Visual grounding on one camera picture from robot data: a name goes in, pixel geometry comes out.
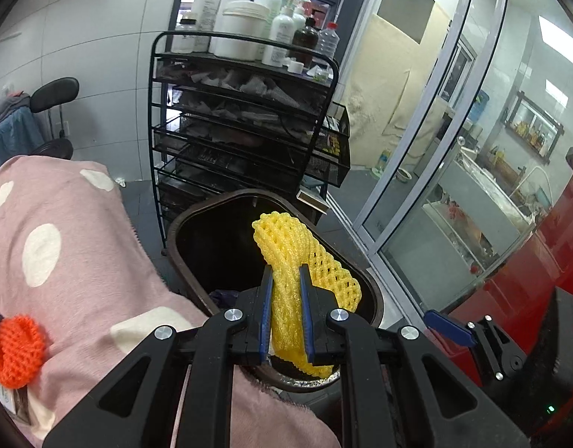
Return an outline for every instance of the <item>polka dot blanket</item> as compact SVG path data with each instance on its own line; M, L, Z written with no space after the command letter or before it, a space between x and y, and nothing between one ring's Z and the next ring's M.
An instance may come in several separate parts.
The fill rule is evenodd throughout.
M46 361L28 386L35 446L155 327L205 316L168 291L139 244L106 168L19 156L0 168L0 313L46 332ZM336 448L310 411L235 369L231 446Z

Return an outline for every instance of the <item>yellow foam net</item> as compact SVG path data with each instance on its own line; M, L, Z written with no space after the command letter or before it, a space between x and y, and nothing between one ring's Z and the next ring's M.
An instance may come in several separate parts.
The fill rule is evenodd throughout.
M252 224L253 237L272 267L272 346L276 355L315 377L326 378L332 366L307 361L301 322L299 266L307 263L314 286L330 290L340 308L357 309L361 288L351 273L326 252L307 227L288 213L262 214Z

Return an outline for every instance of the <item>blue gripper pad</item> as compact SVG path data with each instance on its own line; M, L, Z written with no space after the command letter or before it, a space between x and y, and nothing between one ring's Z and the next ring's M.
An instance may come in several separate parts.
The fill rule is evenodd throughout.
M266 287L264 295L264 308L262 310L262 321L260 322L260 360L262 364L266 361L268 350L270 349L270 320L272 318L272 287L274 286L274 276L272 268L267 267L270 274L264 274L262 286Z
M435 330L447 339L459 344L461 347L474 347L477 342L473 333L459 321L435 310L428 310L423 316L423 322L430 329Z
M299 268L299 283L301 285L301 323L303 324L303 344L307 361L313 363L315 348L313 345L313 322L309 308L309 289L313 287L309 280L309 267L304 264Z

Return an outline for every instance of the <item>floor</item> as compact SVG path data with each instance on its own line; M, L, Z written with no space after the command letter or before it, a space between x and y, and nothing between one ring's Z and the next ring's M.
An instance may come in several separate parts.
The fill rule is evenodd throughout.
M121 188L120 194L144 251L168 288L177 293L181 280L168 259L162 255L162 237L158 228L151 181L129 182L126 187Z
M417 182L414 174L412 177L407 183L393 179L378 200L377 206L364 224L374 239L377 239L386 224L394 217L395 212ZM371 171L353 169L348 172L340 188L330 187L329 192L350 221L354 222L377 183L378 178Z
M158 228L151 181L129 182L120 192L127 215L135 227L137 237L145 252L169 289L178 292L181 280L168 258L162 255L162 238ZM342 228L332 211L320 219L317 223L317 231L336 251L340 252L343 257L350 258L360 269L369 267L365 256L359 251L347 231Z

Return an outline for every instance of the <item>red machine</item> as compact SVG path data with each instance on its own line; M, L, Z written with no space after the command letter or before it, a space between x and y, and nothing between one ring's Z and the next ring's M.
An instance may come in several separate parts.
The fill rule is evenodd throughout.
M573 148L566 160L573 169ZM530 352L556 286L573 294L573 176L533 235L450 316L466 324L490 315L525 352ZM436 337L454 362L479 383L469 350ZM558 428L572 409L573 398L545 429Z

